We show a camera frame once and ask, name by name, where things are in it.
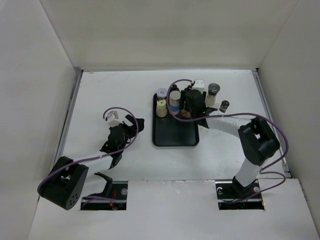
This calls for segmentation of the pink-cap spice bottle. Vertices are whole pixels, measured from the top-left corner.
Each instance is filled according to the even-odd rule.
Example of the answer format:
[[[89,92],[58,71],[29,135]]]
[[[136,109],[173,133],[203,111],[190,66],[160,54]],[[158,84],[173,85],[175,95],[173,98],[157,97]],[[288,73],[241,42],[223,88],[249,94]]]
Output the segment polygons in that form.
[[[191,118],[191,112],[186,109],[182,109],[181,116],[185,119],[189,119],[189,118]]]

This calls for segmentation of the silver-lid blue-label jar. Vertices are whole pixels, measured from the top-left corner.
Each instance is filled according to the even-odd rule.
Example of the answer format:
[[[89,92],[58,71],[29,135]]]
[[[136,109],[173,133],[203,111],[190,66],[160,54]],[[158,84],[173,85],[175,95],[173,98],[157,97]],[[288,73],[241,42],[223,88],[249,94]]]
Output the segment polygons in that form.
[[[169,109],[173,115],[178,115],[180,111],[181,93],[178,90],[173,90],[169,95]]]

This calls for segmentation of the clear-cap grinder bottle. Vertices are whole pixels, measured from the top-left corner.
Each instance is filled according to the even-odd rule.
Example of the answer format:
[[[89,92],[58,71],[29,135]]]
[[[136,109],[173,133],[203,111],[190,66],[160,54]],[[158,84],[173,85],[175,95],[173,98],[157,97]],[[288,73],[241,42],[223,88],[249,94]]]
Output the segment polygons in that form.
[[[208,107],[211,107],[215,104],[216,102],[216,98],[217,98],[217,94],[219,93],[221,87],[219,84],[217,83],[210,83],[208,85],[208,89],[207,89],[207,95],[205,98],[205,104]]]

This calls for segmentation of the yellow-cap beige spice bottle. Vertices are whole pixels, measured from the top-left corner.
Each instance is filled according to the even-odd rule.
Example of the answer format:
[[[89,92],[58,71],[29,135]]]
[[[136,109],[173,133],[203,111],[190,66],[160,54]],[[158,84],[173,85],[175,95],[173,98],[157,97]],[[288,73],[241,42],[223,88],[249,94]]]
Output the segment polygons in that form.
[[[167,115],[167,102],[165,99],[159,99],[156,102],[156,115],[159,118],[164,118]]]

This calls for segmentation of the small dark pepper bottle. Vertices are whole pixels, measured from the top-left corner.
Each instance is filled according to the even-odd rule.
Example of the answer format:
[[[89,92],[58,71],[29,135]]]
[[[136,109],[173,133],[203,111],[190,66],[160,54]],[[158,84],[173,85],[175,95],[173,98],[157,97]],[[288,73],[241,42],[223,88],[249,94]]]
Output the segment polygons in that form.
[[[222,112],[222,113],[225,113],[228,109],[228,107],[230,106],[230,102],[227,101],[227,100],[223,100],[221,102],[221,105],[220,105],[220,108],[219,108],[219,111]]]

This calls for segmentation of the black-cap brown spice bottle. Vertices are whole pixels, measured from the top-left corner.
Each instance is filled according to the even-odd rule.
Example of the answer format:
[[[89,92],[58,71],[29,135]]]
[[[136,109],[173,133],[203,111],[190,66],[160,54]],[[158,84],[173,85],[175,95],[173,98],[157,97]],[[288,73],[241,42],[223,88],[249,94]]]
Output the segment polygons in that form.
[[[173,84],[171,87],[170,87],[170,92],[173,92],[173,91],[178,91],[180,92],[180,89],[178,88],[178,86],[176,84]]]

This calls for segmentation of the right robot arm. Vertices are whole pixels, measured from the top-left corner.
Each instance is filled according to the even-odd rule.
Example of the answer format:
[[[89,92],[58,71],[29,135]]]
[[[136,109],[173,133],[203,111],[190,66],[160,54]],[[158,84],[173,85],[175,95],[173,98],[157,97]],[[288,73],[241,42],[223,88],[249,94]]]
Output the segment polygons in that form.
[[[265,162],[280,149],[280,142],[270,127],[271,122],[251,113],[252,119],[241,118],[242,114],[237,113],[215,115],[216,109],[206,106],[204,95],[197,89],[187,90],[181,100],[198,125],[239,138],[245,159],[232,179],[231,190],[236,197],[245,197]]]

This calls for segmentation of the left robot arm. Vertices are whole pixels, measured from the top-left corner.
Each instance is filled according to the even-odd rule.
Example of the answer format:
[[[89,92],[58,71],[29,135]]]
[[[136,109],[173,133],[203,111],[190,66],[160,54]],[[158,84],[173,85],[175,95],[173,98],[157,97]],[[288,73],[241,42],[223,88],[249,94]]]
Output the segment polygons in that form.
[[[98,154],[80,160],[61,156],[49,175],[37,187],[38,194],[65,210],[73,208],[82,193],[90,170],[89,165],[103,164],[106,161],[107,169],[113,169],[122,159],[124,150],[137,138],[138,133],[144,130],[143,118],[136,118],[131,114],[125,118],[131,123],[130,125],[120,121],[116,111],[105,115],[109,135]]]

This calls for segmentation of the black rectangular tray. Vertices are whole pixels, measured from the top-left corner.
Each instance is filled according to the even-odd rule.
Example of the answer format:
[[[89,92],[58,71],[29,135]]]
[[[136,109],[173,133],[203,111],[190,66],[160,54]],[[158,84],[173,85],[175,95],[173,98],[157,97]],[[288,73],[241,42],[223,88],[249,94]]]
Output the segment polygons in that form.
[[[178,121],[169,113],[158,117],[156,93],[152,100],[152,142],[156,147],[195,147],[200,142],[199,128],[195,122]]]

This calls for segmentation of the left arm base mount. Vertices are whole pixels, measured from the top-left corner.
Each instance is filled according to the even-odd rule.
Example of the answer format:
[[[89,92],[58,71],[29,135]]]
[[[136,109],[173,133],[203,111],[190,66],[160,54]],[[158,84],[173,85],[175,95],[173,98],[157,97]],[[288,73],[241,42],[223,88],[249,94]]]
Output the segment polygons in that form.
[[[113,181],[101,172],[94,173],[105,180],[99,193],[92,193],[81,200],[81,211],[125,211],[127,209],[128,181]]]

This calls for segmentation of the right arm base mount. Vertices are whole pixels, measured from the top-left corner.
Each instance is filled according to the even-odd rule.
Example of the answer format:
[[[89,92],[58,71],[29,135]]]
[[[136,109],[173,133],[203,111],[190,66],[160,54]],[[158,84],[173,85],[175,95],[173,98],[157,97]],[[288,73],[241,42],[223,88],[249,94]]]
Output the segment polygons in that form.
[[[217,181],[215,184],[219,210],[264,210],[260,184],[255,180],[249,187],[236,190],[232,181]]]

